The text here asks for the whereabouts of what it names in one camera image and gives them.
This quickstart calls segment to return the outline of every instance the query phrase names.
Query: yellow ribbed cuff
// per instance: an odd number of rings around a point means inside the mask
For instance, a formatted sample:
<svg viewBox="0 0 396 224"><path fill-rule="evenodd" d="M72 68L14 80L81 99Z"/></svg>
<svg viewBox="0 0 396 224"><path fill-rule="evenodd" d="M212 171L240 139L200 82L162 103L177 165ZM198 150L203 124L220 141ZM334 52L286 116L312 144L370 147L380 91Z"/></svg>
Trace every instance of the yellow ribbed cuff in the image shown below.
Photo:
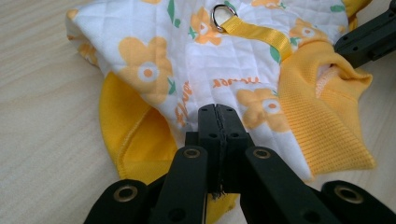
<svg viewBox="0 0 396 224"><path fill-rule="evenodd" d="M317 98L320 66L337 67ZM279 100L313 175L375 167L361 138L358 100L372 77L358 73L332 45L313 42L281 64Z"/></svg>

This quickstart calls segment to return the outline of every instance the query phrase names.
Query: stitching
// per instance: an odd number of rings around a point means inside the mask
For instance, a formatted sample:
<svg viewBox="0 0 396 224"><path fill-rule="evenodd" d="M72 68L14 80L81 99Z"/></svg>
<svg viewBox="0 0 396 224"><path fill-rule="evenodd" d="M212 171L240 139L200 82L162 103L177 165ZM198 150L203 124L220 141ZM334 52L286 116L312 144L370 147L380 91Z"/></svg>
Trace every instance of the stitching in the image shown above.
<svg viewBox="0 0 396 224"><path fill-rule="evenodd" d="M151 106L148 106L148 108L143 112L143 116L141 117L141 119L130 129L130 131L126 134L126 137L124 138L120 148L119 148L119 153L117 156L117 168L120 171L120 178L126 178L127 174L126 174L126 170L125 170L125 166L124 166L124 156L126 154L127 148L129 145L131 145L132 142L132 138L134 137L134 134L136 133L136 130L140 127L140 125L142 124L143 120L145 119L145 117L148 115L149 111L152 109Z"/></svg>

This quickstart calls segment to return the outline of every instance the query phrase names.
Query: black plastic part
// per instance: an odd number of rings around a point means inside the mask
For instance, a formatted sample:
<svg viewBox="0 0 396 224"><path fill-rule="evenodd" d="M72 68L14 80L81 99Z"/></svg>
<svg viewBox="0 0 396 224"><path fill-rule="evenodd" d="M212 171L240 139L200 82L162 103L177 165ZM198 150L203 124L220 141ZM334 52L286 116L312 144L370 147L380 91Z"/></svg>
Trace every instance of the black plastic part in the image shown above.
<svg viewBox="0 0 396 224"><path fill-rule="evenodd" d="M118 181L108 187L96 201L84 223L145 223L149 211L147 194L147 186L140 181Z"/></svg>
<svg viewBox="0 0 396 224"><path fill-rule="evenodd" d="M343 223L394 224L396 215L366 190L345 181L327 182L321 199Z"/></svg>
<svg viewBox="0 0 396 224"><path fill-rule="evenodd" d="M396 0L371 21L342 36L334 46L353 67L375 61L396 50Z"/></svg>
<svg viewBox="0 0 396 224"><path fill-rule="evenodd" d="M183 147L174 157L149 223L204 223L207 153Z"/></svg>
<svg viewBox="0 0 396 224"><path fill-rule="evenodd" d="M248 223L340 223L273 150L251 147L246 158L241 207ZM262 212L252 208L254 198Z"/></svg>
<svg viewBox="0 0 396 224"><path fill-rule="evenodd" d="M198 145L207 150L208 154L208 191L219 194L221 192L220 166L221 153L224 151L224 141L219 126L215 105L206 105L198 110Z"/></svg>
<svg viewBox="0 0 396 224"><path fill-rule="evenodd" d="M200 109L199 131L186 134L186 146L177 151L167 175L148 186L116 182L85 223L205 223L210 186L215 196L221 189L240 193L250 224L396 223L391 210L352 184L329 182L321 192L309 188L273 150L254 147L236 112L226 105Z"/></svg>
<svg viewBox="0 0 396 224"><path fill-rule="evenodd" d="M240 181L243 175L241 158L244 157L245 150L254 146L249 134L246 132L238 114L234 109L226 105L217 105L217 112L222 121L222 133L224 135L226 146L222 158L221 184L226 193L240 193Z"/></svg>

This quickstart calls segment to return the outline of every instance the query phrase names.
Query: green leaf print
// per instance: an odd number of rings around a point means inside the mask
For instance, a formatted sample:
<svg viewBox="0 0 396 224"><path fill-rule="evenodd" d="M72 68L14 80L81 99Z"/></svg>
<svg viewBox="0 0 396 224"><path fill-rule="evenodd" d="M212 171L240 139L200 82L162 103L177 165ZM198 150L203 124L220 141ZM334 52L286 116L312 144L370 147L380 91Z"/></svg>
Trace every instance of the green leaf print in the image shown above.
<svg viewBox="0 0 396 224"><path fill-rule="evenodd" d="M278 96L276 91L272 91L272 94L273 94L274 96Z"/></svg>
<svg viewBox="0 0 396 224"><path fill-rule="evenodd" d="M176 83L175 81L171 80L170 78L168 78L168 83L171 86L171 88L169 89L168 94L171 95L176 91Z"/></svg>
<svg viewBox="0 0 396 224"><path fill-rule="evenodd" d="M175 2L174 2L174 0L169 1L168 14L169 14L169 17L171 18L171 21L173 23L174 19L175 19Z"/></svg>
<svg viewBox="0 0 396 224"><path fill-rule="evenodd" d="M277 51L276 48L272 47L270 48L270 53L271 53L271 57L277 62L280 63L280 54L279 51Z"/></svg>
<svg viewBox="0 0 396 224"><path fill-rule="evenodd" d="M190 27L189 29L189 35L191 35L192 39L195 39L195 35L197 35L198 33L196 33L192 27Z"/></svg>
<svg viewBox="0 0 396 224"><path fill-rule="evenodd" d="M346 10L346 8L342 5L335 5L335 6L330 7L330 10L332 12L343 12Z"/></svg>
<svg viewBox="0 0 396 224"><path fill-rule="evenodd" d="M233 6L233 4L231 4L229 1L224 1L224 5L226 5L227 7L230 7L233 9L233 11L236 11L236 8Z"/></svg>
<svg viewBox="0 0 396 224"><path fill-rule="evenodd" d="M180 26L180 20L179 19L175 19L174 25L178 28Z"/></svg>
<svg viewBox="0 0 396 224"><path fill-rule="evenodd" d="M286 9L285 4L283 4L283 3L280 3L279 6L280 6L281 8L283 8L283 9Z"/></svg>
<svg viewBox="0 0 396 224"><path fill-rule="evenodd" d="M290 43L293 45L293 46L297 46L298 45L298 40L300 39L300 37L292 37L291 39L290 39Z"/></svg>

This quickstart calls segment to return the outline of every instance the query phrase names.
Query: orange flower print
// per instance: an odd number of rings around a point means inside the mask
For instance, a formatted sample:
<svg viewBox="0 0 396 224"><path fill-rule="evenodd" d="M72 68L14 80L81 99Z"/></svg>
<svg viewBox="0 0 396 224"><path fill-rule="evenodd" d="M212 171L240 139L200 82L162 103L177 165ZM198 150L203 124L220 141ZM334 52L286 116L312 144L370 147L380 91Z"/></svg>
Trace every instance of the orange flower print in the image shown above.
<svg viewBox="0 0 396 224"><path fill-rule="evenodd" d="M279 101L270 89L240 90L236 98L241 105L247 107L242 117L246 128L255 129L266 123L274 132L283 133L290 130Z"/></svg>
<svg viewBox="0 0 396 224"><path fill-rule="evenodd" d="M159 4L161 2L161 0L142 0L142 2L156 5L156 4Z"/></svg>
<svg viewBox="0 0 396 224"><path fill-rule="evenodd" d="M219 45L221 38L217 37L219 32L210 25L209 14L201 7L197 14L191 15L191 27L197 32L195 42L206 44L208 41L214 45Z"/></svg>
<svg viewBox="0 0 396 224"><path fill-rule="evenodd" d="M280 0L253 0L251 5L253 7L265 6L268 8L280 8Z"/></svg>
<svg viewBox="0 0 396 224"><path fill-rule="evenodd" d="M291 38L298 38L300 40L299 46L313 41L329 42L329 38L325 33L315 28L311 23L301 19L296 20L296 25L290 30L289 35Z"/></svg>
<svg viewBox="0 0 396 224"><path fill-rule="evenodd" d="M67 19L69 19L70 21L72 21L78 14L78 9L69 9L66 12L66 17Z"/></svg>
<svg viewBox="0 0 396 224"><path fill-rule="evenodd" d="M126 67L118 75L150 104L165 101L169 92L172 64L166 57L166 40L152 38L147 45L135 37L121 40L119 51Z"/></svg>
<svg viewBox="0 0 396 224"><path fill-rule="evenodd" d="M88 41L79 45L78 52L90 63L96 66L98 65L98 59L95 56L96 48L94 48Z"/></svg>

